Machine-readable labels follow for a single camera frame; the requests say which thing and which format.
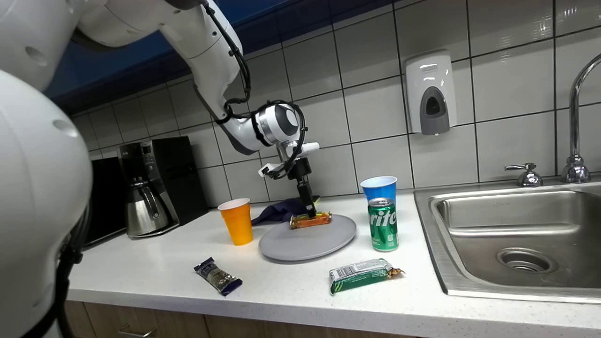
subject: dark blue cloth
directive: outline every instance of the dark blue cloth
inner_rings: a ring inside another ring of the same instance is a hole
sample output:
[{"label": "dark blue cloth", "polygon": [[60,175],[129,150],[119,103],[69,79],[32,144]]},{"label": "dark blue cloth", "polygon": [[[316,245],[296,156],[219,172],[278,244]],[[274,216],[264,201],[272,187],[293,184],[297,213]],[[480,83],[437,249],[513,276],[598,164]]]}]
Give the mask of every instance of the dark blue cloth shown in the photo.
[{"label": "dark blue cloth", "polygon": [[263,210],[261,215],[252,220],[252,226],[268,222],[287,222],[292,216],[306,214],[307,209],[299,198],[288,198],[272,204]]}]

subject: white soap dispenser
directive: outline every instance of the white soap dispenser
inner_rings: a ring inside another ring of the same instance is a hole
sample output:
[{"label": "white soap dispenser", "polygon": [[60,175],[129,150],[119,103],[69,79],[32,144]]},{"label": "white soap dispenser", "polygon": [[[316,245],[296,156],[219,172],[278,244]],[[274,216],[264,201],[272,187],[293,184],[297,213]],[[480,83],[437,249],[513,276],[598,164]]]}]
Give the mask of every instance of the white soap dispenser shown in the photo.
[{"label": "white soap dispenser", "polygon": [[411,132],[438,135],[457,124],[451,56],[447,50],[405,61]]}]

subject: faucet handle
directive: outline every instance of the faucet handle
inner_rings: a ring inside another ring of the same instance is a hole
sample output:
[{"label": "faucet handle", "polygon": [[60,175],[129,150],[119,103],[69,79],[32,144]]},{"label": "faucet handle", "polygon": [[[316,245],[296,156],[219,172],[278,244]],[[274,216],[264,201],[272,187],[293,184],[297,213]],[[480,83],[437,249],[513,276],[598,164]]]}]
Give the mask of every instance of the faucet handle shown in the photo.
[{"label": "faucet handle", "polygon": [[543,179],[540,175],[534,171],[536,164],[532,162],[519,164],[519,165],[506,165],[505,170],[518,170],[525,169],[520,177],[517,178],[518,186],[541,186],[543,185]]},{"label": "faucet handle", "polygon": [[524,164],[518,164],[518,165],[506,165],[505,166],[505,170],[518,170],[518,169],[526,169],[528,171],[532,171],[536,168],[536,164],[532,163],[532,162],[527,162]]}]

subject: countertop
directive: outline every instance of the countertop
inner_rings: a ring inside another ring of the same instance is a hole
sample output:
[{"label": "countertop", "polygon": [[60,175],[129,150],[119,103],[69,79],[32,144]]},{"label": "countertop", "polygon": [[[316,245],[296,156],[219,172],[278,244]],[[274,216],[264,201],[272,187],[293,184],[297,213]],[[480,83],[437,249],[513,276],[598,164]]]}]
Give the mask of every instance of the countertop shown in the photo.
[{"label": "countertop", "polygon": [[[251,215],[265,205],[253,205]],[[323,198],[319,209],[358,225],[349,245],[321,259],[288,264],[265,259],[258,242],[272,226],[256,227],[253,241],[236,247],[212,210],[162,236],[133,241],[121,235],[87,250],[71,273],[68,299],[432,338],[601,337],[598,305],[444,294],[411,192],[397,194],[400,246],[389,253],[371,247],[362,195]],[[243,280],[227,297],[194,273],[210,256]],[[330,295],[330,269],[379,257],[405,276]]]}]

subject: white tile wall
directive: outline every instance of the white tile wall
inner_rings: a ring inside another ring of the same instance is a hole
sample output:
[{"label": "white tile wall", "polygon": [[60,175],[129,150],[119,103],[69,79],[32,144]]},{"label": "white tile wall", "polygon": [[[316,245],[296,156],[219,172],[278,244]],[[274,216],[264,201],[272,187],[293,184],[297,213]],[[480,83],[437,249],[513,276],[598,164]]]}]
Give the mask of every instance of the white tile wall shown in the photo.
[{"label": "white tile wall", "polygon": [[[503,167],[528,161],[540,174],[556,175],[569,143],[563,109],[569,87],[601,51],[599,13],[598,0],[395,2],[394,11],[384,6],[252,53],[250,108],[268,99],[300,105],[307,141],[325,147],[309,155],[311,186],[324,196],[356,194],[360,181],[385,174],[398,178],[399,189],[514,179],[519,172]],[[454,61],[460,126],[438,137],[407,134],[399,61],[440,48]],[[225,97],[241,94],[238,77]],[[601,171],[601,69],[586,80],[581,104],[581,153],[591,170]],[[91,159],[116,156],[126,142],[187,135],[211,206],[237,197],[297,196],[296,182],[257,174],[263,164],[279,162],[273,147],[251,156],[233,148],[189,75],[77,114],[73,122]]]}]

